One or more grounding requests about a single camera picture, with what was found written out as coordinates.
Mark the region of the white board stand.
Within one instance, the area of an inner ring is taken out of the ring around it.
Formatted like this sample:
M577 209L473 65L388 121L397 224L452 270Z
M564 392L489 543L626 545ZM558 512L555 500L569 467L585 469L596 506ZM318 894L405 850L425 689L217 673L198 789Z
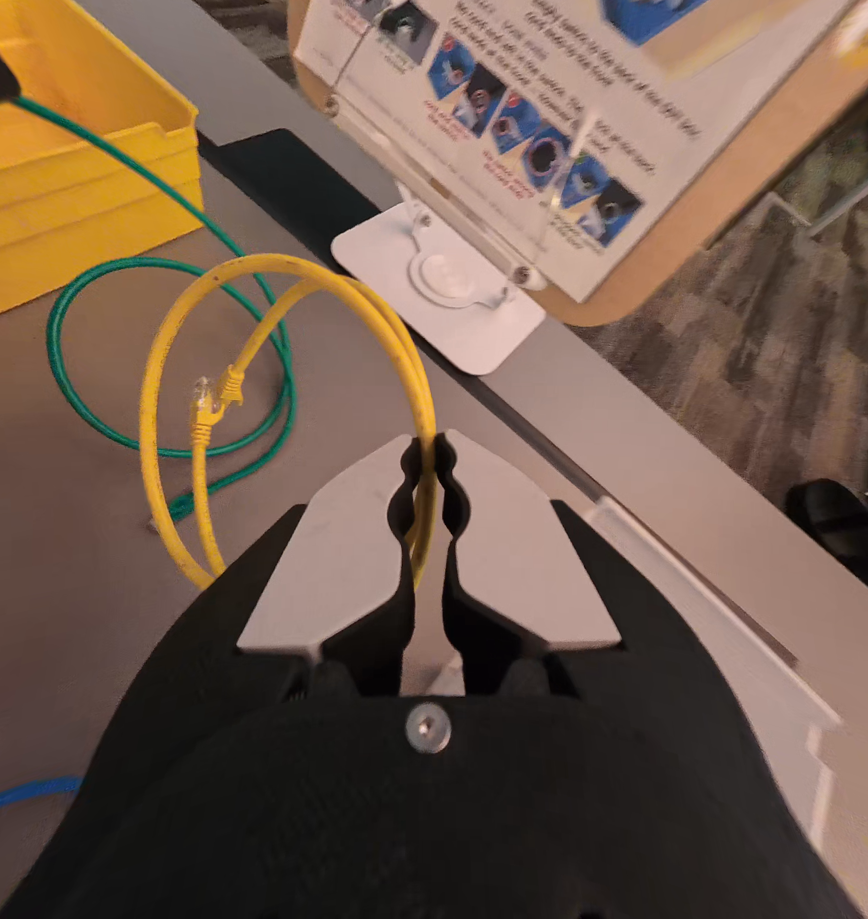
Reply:
M475 222L454 228L405 186L403 200L335 236L330 252L457 370L497 370L546 317L543 277Z

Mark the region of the yellow plastic bin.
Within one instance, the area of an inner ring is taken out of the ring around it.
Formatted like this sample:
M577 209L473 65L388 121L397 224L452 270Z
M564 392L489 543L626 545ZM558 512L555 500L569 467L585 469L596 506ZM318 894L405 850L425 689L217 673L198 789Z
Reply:
M77 3L0 1L0 57L27 98L202 206L197 109ZM0 314L199 226L105 152L0 105Z

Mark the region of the instruction sheet on cardboard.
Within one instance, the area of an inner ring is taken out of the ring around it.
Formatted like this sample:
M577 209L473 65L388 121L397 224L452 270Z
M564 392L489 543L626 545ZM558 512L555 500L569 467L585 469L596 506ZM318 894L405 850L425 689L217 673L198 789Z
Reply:
M868 2L290 2L288 34L310 102L575 326L868 90Z

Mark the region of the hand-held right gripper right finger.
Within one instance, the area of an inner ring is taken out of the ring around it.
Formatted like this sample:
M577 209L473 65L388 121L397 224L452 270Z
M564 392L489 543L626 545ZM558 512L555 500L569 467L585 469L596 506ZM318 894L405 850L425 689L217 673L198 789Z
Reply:
M451 429L442 488L451 535L442 620L464 695L497 692L518 660L621 643L552 500L530 477Z

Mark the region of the black office chair base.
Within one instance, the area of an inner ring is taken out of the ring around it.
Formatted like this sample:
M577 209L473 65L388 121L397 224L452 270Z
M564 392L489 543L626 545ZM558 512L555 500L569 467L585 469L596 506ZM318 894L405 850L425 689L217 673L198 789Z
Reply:
M831 479L813 480L787 491L784 511L842 566L868 573L868 489L858 493Z

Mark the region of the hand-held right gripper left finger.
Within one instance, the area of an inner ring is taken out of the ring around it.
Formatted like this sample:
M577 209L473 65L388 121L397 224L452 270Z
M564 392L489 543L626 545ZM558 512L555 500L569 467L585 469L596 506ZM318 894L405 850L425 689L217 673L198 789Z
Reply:
M416 485L417 441L401 435L316 492L237 648L341 663L361 694L397 695L416 624Z

